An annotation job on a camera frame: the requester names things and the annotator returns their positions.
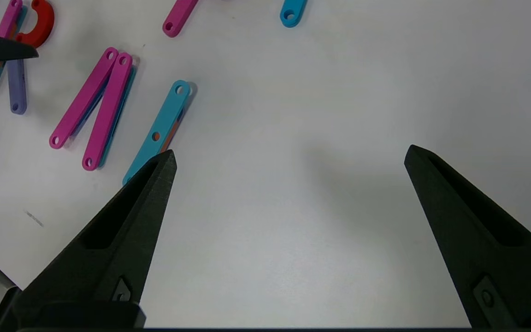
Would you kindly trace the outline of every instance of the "mark on table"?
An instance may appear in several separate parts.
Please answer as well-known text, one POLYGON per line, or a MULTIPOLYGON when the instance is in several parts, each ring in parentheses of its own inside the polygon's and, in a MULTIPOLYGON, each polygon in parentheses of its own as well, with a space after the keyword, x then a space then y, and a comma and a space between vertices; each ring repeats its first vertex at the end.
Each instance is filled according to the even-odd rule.
POLYGON ((24 213, 28 216, 28 217, 31 217, 33 221, 36 221, 36 223, 38 223, 38 225, 40 225, 40 227, 44 227, 44 224, 42 223, 42 221, 38 220, 38 218, 34 217, 34 215, 30 212, 28 212, 27 210, 24 210, 24 213))

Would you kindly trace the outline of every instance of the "mounting hole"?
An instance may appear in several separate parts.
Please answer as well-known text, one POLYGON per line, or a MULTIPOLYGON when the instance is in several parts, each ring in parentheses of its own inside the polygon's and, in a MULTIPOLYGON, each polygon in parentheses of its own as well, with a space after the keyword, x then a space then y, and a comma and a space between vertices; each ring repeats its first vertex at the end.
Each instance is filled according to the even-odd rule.
POLYGON ((295 17, 295 11, 288 9, 284 12, 284 19, 293 19, 295 17))

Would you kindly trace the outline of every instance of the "red u-shaped piece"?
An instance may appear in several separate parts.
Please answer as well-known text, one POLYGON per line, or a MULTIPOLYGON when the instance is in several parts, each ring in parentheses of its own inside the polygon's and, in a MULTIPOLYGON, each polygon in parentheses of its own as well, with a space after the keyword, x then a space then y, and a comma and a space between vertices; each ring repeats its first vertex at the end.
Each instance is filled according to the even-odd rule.
POLYGON ((27 34, 19 33, 15 40, 37 48, 46 41, 53 30, 54 10, 53 6, 46 0, 32 0, 32 9, 38 14, 36 26, 27 34))

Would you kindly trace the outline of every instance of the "white tabletop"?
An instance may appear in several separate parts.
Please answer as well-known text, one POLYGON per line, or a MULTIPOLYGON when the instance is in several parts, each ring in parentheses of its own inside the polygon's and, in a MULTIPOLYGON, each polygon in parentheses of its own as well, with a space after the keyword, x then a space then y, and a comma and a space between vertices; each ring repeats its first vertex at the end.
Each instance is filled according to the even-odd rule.
POLYGON ((0 269, 25 287, 46 267, 183 79, 198 93, 147 326, 468 326, 403 160, 431 149, 531 230, 531 1, 311 0, 288 29, 282 0, 201 0, 171 39, 173 3, 53 0, 24 116, 0 84, 0 269), (85 172, 96 113, 69 148, 48 137, 109 46, 141 65, 105 168, 85 172))

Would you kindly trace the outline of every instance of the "pink link bar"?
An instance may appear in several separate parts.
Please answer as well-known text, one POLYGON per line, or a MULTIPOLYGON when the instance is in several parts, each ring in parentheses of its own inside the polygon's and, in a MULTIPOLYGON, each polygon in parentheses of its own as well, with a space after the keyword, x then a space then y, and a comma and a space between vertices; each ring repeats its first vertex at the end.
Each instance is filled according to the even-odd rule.
POLYGON ((85 84, 83 84, 82 89, 48 139, 50 147, 61 149, 65 145, 65 142, 75 131, 83 116, 86 115, 87 109, 110 76, 117 57, 118 50, 113 47, 108 48, 101 56, 85 84))
POLYGON ((93 171, 100 164, 131 68, 132 57, 130 54, 120 53, 114 64, 114 69, 112 69, 110 81, 104 92, 104 99, 101 101, 100 111, 95 118, 95 124, 85 149, 82 165, 86 171, 93 171))
POLYGON ((177 36, 197 3, 198 0, 176 0, 163 23, 163 32, 171 38, 177 36))
POLYGON ((23 0, 11 0, 0 23, 0 37, 8 38, 22 10, 23 0))

